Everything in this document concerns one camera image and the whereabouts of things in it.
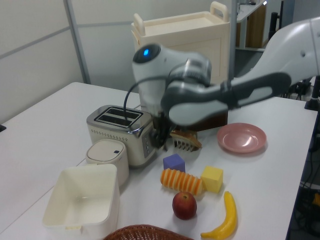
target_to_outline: toy fruit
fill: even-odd
[[[203,192],[202,179],[175,169],[163,170],[160,182],[163,186],[180,192],[189,192],[193,195],[200,195]]]
[[[216,229],[210,232],[201,233],[201,237],[205,239],[226,239],[236,229],[237,226],[237,208],[234,197],[228,191],[224,193],[225,219],[224,222]]]
[[[177,193],[172,201],[174,214],[182,220],[191,219],[197,212],[197,201],[189,192]]]

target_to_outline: yellow banana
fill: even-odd
[[[228,191],[224,192],[225,219],[224,222],[216,229],[201,233],[201,237],[205,239],[226,239],[236,229],[237,226],[237,208],[234,197]]]

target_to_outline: apple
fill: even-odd
[[[189,192],[177,193],[172,201],[174,214],[182,220],[191,219],[197,212],[197,201]]]

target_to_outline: white plastic bin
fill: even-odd
[[[228,79],[229,13],[227,7],[219,2],[212,2],[210,12],[161,19],[143,21],[135,14],[131,32],[136,51],[147,44],[158,43],[173,50],[199,52],[211,61],[212,84]]]
[[[113,164],[70,167],[59,175],[42,224],[55,240],[102,240],[116,230],[119,201]]]

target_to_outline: toaster slot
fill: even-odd
[[[125,117],[125,115],[126,115],[126,117],[128,119],[136,119],[137,117],[140,116],[140,114],[137,114],[137,113],[133,113],[133,112],[130,112],[130,111],[124,112],[123,110],[115,109],[115,108],[110,108],[106,113],[112,114],[112,115],[117,115],[117,116],[120,116],[120,117]]]
[[[128,127],[132,123],[132,121],[125,120],[122,118],[113,117],[110,115],[102,115],[101,117],[98,118],[98,120],[106,122],[106,123],[112,123],[112,124],[125,126],[125,127]]]

